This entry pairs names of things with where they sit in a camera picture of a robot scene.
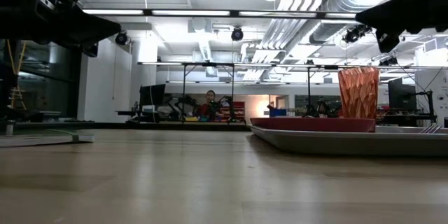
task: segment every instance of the computer monitor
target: computer monitor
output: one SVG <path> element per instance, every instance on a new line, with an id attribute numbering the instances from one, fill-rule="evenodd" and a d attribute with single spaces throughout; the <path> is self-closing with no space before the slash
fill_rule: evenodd
<path id="1" fill-rule="evenodd" d="M 140 106 L 162 105 L 165 84 L 140 87 Z"/>
<path id="2" fill-rule="evenodd" d="M 403 84 L 403 80 L 391 80 L 388 82 L 389 106 L 391 109 L 417 110 L 417 98 L 415 86 Z"/>

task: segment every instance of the white pipe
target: white pipe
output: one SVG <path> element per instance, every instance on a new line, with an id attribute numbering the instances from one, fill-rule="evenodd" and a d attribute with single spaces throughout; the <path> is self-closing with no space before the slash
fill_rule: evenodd
<path id="1" fill-rule="evenodd" d="M 293 9 L 294 6 L 299 6 L 300 4 L 297 4 L 294 0 L 287 0 L 284 8 L 285 11 L 291 10 L 296 11 L 297 9 Z M 284 34 L 282 34 L 282 31 L 284 30 L 285 26 L 289 25 L 292 20 L 280 20 L 279 26 L 277 27 L 276 31 L 274 32 L 274 36 L 267 44 L 267 47 L 269 49 L 275 49 L 274 44 L 276 41 L 278 41 Z"/>
<path id="2" fill-rule="evenodd" d="M 303 2 L 305 2 L 305 0 L 294 0 L 294 3 L 290 9 L 292 11 L 296 11 L 302 5 Z M 279 33 L 277 39 L 273 41 L 272 45 L 273 48 L 280 49 L 281 42 L 285 41 L 286 37 L 291 36 L 290 34 L 294 30 L 296 22 L 297 20 L 284 20 L 284 26 L 282 27 L 282 29 L 284 28 L 284 32 Z"/>
<path id="3" fill-rule="evenodd" d="M 278 11 L 283 10 L 285 1 L 286 0 L 280 0 L 279 7 L 277 8 Z M 267 28 L 267 31 L 266 31 L 265 35 L 263 36 L 263 39 L 261 40 L 260 48 L 267 49 L 267 42 L 269 41 L 270 36 L 272 35 L 272 32 L 274 32 L 274 28 L 277 26 L 278 21 L 279 21 L 278 19 L 271 20 L 269 27 Z"/>
<path id="4" fill-rule="evenodd" d="M 300 11 L 314 11 L 321 5 L 322 0 L 304 0 L 303 4 L 299 8 Z M 290 32 L 287 36 L 285 36 L 281 40 L 281 44 L 279 45 L 280 48 L 284 48 L 287 43 L 289 43 L 293 37 L 298 33 L 300 28 L 302 28 L 303 24 L 305 23 L 304 20 L 294 20 L 291 27 L 293 27 L 292 32 Z"/>

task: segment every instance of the person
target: person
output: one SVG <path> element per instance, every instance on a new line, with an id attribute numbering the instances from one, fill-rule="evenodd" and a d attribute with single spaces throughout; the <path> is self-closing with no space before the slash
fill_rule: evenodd
<path id="1" fill-rule="evenodd" d="M 205 99 L 207 103 L 197 108 L 196 116 L 207 118 L 208 120 L 214 120 L 215 117 L 223 117 L 223 114 L 221 114 L 220 110 L 218 110 L 215 115 L 212 116 L 210 115 L 211 103 L 215 102 L 215 96 L 216 94 L 213 90 L 207 91 L 207 93 L 205 94 Z"/>

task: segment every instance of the fluorescent light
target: fluorescent light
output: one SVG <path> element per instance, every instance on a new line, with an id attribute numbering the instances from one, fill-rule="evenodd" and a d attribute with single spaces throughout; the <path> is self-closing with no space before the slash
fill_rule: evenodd
<path id="1" fill-rule="evenodd" d="M 264 83 L 260 83 L 261 85 L 283 85 L 286 83 L 280 83 L 280 82 L 264 82 Z"/>
<path id="2" fill-rule="evenodd" d="M 183 83 L 182 80 L 169 80 L 167 83 Z M 186 81 L 185 83 L 196 83 L 195 81 Z"/>
<path id="3" fill-rule="evenodd" d="M 235 81 L 234 84 L 257 84 L 255 81 Z"/>
<path id="4" fill-rule="evenodd" d="M 304 66 L 304 65 L 295 65 L 295 64 L 280 64 L 280 65 L 277 65 L 278 67 L 294 67 L 294 68 L 296 68 L 296 67 L 299 67 L 299 68 L 306 68 L 306 66 Z"/>
<path id="5" fill-rule="evenodd" d="M 315 18 L 313 12 L 295 12 L 295 11 L 240 11 L 242 17 L 266 17 L 266 18 Z"/>
<path id="6" fill-rule="evenodd" d="M 138 64 L 157 65 L 157 66 L 181 66 L 178 62 L 139 62 Z"/>
<path id="7" fill-rule="evenodd" d="M 227 10 L 153 10 L 154 16 L 179 15 L 179 16 L 230 16 Z"/>
<path id="8" fill-rule="evenodd" d="M 322 24 L 341 24 L 341 25 L 359 25 L 360 22 L 356 20 L 321 20 Z"/>
<path id="9" fill-rule="evenodd" d="M 276 64 L 234 64 L 236 67 L 275 67 Z"/>
<path id="10" fill-rule="evenodd" d="M 204 84 L 228 84 L 225 81 L 197 81 L 197 83 L 204 83 Z"/>
<path id="11" fill-rule="evenodd" d="M 352 19 L 354 20 L 356 13 L 326 13 L 325 18 L 340 18 L 340 19 Z"/>
<path id="12" fill-rule="evenodd" d="M 143 15 L 142 10 L 84 9 L 83 11 L 92 15 Z"/>

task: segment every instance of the red tray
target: red tray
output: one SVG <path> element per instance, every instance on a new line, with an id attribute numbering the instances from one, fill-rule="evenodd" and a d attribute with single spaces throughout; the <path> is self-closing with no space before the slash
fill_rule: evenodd
<path id="1" fill-rule="evenodd" d="M 269 130 L 313 132 L 375 132 L 375 119 L 355 118 L 251 118 L 253 126 Z"/>

